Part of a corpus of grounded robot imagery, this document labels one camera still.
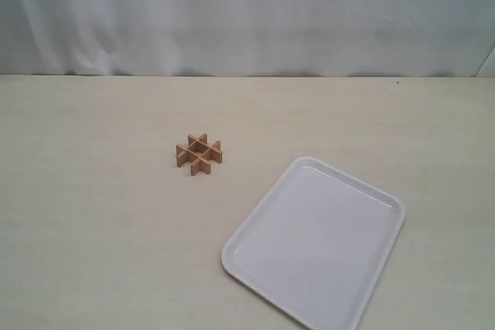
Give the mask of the wooden notched piece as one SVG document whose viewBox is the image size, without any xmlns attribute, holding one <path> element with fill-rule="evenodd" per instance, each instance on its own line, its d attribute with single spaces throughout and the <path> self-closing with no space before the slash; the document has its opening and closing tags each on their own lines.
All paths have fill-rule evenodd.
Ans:
<svg viewBox="0 0 495 330">
<path fill-rule="evenodd" d="M 190 171 L 194 174 L 196 174 L 197 172 L 209 173 L 211 170 L 212 161 L 216 163 L 221 163 L 222 155 L 218 156 L 215 153 L 211 152 L 210 150 L 207 150 L 205 156 L 201 156 L 193 164 L 189 164 Z"/>
<path fill-rule="evenodd" d="M 187 159 L 192 176 L 199 172 L 210 174 L 210 147 L 207 143 L 207 134 L 202 134 L 199 137 L 188 135 Z"/>
<path fill-rule="evenodd" d="M 186 145 L 176 146 L 177 166 L 180 168 L 186 163 L 193 164 L 207 149 L 207 134 L 201 136 L 189 134 Z"/>
<path fill-rule="evenodd" d="M 200 156 L 205 156 L 207 150 L 215 153 L 218 156 L 222 155 L 221 149 L 216 145 L 209 145 L 207 143 L 203 143 L 199 140 L 193 140 L 188 145 L 177 145 L 176 146 L 176 155 L 180 155 L 185 151 L 191 151 L 192 153 Z"/>
</svg>

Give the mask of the white plastic tray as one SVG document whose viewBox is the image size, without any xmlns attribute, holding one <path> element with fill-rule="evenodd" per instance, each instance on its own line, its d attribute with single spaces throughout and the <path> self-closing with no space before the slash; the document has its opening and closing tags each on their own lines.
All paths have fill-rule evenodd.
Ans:
<svg viewBox="0 0 495 330">
<path fill-rule="evenodd" d="M 355 329 L 405 221 L 393 196 L 297 158 L 221 251 L 224 270 L 311 329 Z"/>
</svg>

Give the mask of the white curtain backdrop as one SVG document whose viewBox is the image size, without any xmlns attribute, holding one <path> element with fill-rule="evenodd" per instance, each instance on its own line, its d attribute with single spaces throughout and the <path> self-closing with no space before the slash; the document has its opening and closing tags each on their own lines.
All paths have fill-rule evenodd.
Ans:
<svg viewBox="0 0 495 330">
<path fill-rule="evenodd" d="M 1 71 L 492 77 L 494 0 L 1 0 Z"/>
</svg>

